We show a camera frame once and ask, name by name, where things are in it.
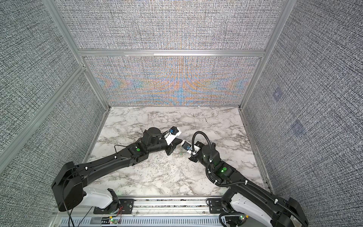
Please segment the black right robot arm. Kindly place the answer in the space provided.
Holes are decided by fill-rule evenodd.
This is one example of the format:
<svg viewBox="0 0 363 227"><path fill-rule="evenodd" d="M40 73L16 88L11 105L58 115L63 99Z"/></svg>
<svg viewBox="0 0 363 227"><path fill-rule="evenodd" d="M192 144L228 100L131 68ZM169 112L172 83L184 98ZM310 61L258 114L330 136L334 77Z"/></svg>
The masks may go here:
<svg viewBox="0 0 363 227"><path fill-rule="evenodd" d="M197 142L183 141L182 148L190 153L190 160L205 167L207 179L218 187L227 188L221 197L222 214L250 216L266 227L307 227L309 222L300 203L276 196L243 176L224 162L216 150Z"/></svg>

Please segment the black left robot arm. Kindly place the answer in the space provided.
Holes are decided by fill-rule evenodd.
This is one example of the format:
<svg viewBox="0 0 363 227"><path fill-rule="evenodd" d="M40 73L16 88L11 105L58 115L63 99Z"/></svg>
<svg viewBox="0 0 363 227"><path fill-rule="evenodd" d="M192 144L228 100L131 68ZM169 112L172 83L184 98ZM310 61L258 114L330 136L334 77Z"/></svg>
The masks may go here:
<svg viewBox="0 0 363 227"><path fill-rule="evenodd" d="M171 155L182 142L178 138L180 134L180 129L175 126L164 133L151 127L136 142L112 155L78 165L72 161L64 164L51 185L58 210L65 212L81 205L93 206L97 213L118 212L122 205L116 192L95 189L90 184L116 170L147 160L151 153L165 151Z"/></svg>

